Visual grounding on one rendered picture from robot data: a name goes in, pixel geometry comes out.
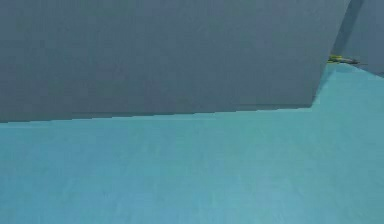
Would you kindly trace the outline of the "green houseplant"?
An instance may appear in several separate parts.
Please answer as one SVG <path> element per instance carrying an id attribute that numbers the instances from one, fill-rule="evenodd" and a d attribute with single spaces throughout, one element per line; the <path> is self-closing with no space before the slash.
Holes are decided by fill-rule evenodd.
<path id="1" fill-rule="evenodd" d="M 345 58 L 340 55 L 330 55 L 327 60 L 327 63 L 343 63 L 343 64 L 356 65 L 356 64 L 359 64 L 360 62 L 356 59 Z"/>

